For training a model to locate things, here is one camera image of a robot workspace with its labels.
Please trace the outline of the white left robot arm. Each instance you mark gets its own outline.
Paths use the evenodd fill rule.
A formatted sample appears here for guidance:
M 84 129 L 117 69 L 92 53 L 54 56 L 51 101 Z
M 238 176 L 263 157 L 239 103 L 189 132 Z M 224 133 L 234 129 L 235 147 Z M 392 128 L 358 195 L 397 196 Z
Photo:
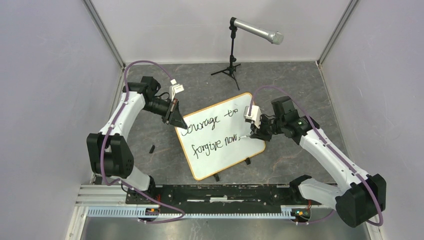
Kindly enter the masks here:
M 184 91 L 182 84 L 171 80 L 168 98 L 158 94 L 159 82 L 152 76 L 142 77 L 140 82 L 129 82 L 122 90 L 120 102 L 104 127 L 90 133 L 86 139 L 90 167 L 93 173 L 121 180 L 145 204 L 157 198 L 156 184 L 152 176 L 135 166 L 134 156 L 127 143 L 129 132 L 140 111 L 161 117 L 163 123 L 186 130 L 187 123 L 179 109 L 177 93 Z

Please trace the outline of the black marker cap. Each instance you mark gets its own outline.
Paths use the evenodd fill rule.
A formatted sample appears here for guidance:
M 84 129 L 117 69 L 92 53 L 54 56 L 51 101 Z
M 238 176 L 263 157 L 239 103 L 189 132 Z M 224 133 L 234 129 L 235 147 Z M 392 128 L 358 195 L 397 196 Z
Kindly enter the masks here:
M 155 151 L 156 146 L 152 145 L 150 150 L 149 150 L 149 154 L 152 154 Z

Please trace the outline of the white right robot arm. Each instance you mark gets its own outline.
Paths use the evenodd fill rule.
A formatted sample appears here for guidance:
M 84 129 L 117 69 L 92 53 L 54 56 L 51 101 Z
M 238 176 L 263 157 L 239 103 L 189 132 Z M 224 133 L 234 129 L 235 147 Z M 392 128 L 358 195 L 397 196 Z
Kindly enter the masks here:
M 309 200 L 330 207 L 349 227 L 367 222 L 382 226 L 386 208 L 387 182 L 380 174 L 370 175 L 353 163 L 326 136 L 310 116 L 300 116 L 288 96 L 271 103 L 274 114 L 266 115 L 250 103 L 243 117 L 250 123 L 251 139 L 269 142 L 284 135 L 311 154 L 335 180 L 331 185 L 302 175 L 289 183 L 289 199 L 295 204 Z

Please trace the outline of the yellow framed whiteboard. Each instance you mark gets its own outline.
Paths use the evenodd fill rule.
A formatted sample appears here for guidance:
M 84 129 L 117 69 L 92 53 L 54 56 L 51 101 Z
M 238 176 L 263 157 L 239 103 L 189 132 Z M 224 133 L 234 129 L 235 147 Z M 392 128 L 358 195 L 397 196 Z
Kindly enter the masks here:
M 176 128 L 193 178 L 201 181 L 262 153 L 263 140 L 239 138 L 251 132 L 244 110 L 252 94 L 245 92 L 183 117 L 187 129 Z

